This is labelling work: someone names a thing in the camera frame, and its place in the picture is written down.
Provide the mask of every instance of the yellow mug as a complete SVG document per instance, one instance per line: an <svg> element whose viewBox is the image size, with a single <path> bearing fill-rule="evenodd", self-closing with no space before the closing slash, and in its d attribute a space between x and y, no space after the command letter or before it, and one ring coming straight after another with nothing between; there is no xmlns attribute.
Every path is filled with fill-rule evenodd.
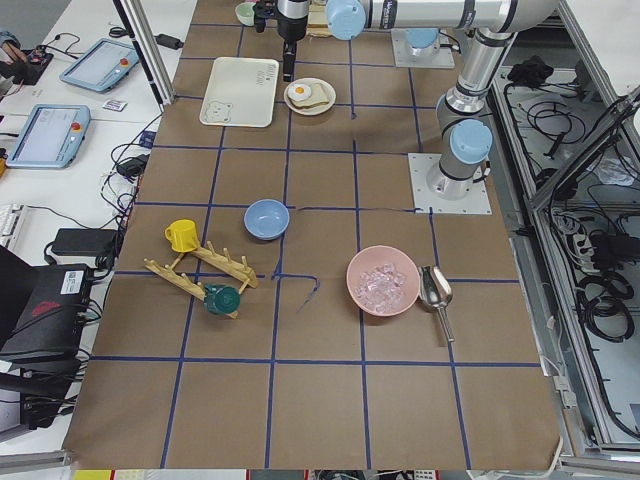
<svg viewBox="0 0 640 480"><path fill-rule="evenodd" d="M200 246L196 222L193 220L176 220L164 231L164 236L171 242L176 252L192 252Z"/></svg>

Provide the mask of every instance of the small green cup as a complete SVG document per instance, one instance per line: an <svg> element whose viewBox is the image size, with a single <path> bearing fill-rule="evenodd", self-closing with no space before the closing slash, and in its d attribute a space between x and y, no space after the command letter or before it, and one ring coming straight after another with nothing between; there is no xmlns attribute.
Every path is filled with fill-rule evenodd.
<svg viewBox="0 0 640 480"><path fill-rule="evenodd" d="M214 315L226 315L233 313L240 306L240 294L228 285L204 286L204 306L209 313Z"/></svg>

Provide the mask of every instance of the white plate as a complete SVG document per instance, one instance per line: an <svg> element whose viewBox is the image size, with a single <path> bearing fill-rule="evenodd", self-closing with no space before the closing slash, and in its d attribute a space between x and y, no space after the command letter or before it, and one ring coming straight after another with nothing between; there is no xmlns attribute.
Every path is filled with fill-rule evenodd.
<svg viewBox="0 0 640 480"><path fill-rule="evenodd" d="M327 95L327 97L329 97L329 103L327 103L326 105L318 105L317 107L313 107L313 108L297 108L291 102L289 95L287 95L287 90L289 89L289 87L285 88L284 103L287 104L287 107L289 107L294 112L299 113L300 115L305 115L307 117L311 117L313 115L320 115L321 113L324 113L327 110L329 110L331 107L333 107L333 104L336 103L336 91L333 89L331 85L329 85L324 80L320 80L319 78L301 78L299 80L295 80L294 83L304 83L305 85L309 85L309 86L313 85L314 83L319 83L320 85L322 85L322 88L324 89L324 93Z"/></svg>

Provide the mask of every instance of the cup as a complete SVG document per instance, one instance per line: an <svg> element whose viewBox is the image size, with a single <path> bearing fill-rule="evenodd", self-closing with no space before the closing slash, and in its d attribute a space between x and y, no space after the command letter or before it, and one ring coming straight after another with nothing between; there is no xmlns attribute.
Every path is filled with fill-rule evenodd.
<svg viewBox="0 0 640 480"><path fill-rule="evenodd" d="M244 2L236 7L238 21L247 27L253 27L253 5L253 2Z"/></svg>
<svg viewBox="0 0 640 480"><path fill-rule="evenodd" d="M175 252L192 252L200 246L196 222L193 220L176 220L166 228L164 236L171 242Z"/></svg>
<svg viewBox="0 0 640 480"><path fill-rule="evenodd" d="M204 306L216 315L233 313L240 306L240 294L228 285L207 283L204 286Z"/></svg>

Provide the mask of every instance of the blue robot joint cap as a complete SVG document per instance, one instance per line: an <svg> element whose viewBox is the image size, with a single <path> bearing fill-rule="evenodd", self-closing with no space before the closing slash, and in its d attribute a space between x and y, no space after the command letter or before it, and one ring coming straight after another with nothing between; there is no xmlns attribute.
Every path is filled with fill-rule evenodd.
<svg viewBox="0 0 640 480"><path fill-rule="evenodd" d="M476 165L487 158L493 135L480 120L463 120L453 128L449 144L458 160L467 165Z"/></svg>
<svg viewBox="0 0 640 480"><path fill-rule="evenodd" d="M338 40L351 40L364 30L366 14L358 0L329 0L325 7L327 26Z"/></svg>
<svg viewBox="0 0 640 480"><path fill-rule="evenodd" d="M440 30L437 28L409 28L405 39L413 48L427 48L436 43L438 35Z"/></svg>

